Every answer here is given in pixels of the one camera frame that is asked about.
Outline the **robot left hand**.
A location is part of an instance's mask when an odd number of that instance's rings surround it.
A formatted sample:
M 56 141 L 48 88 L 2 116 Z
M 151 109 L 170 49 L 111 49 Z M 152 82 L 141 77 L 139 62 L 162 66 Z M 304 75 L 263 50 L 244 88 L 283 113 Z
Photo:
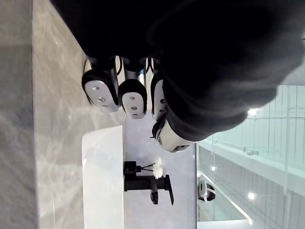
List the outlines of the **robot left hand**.
M 303 60 L 302 0 L 54 0 L 94 68 L 151 57 L 166 116 L 153 136 L 176 152 L 242 123 Z

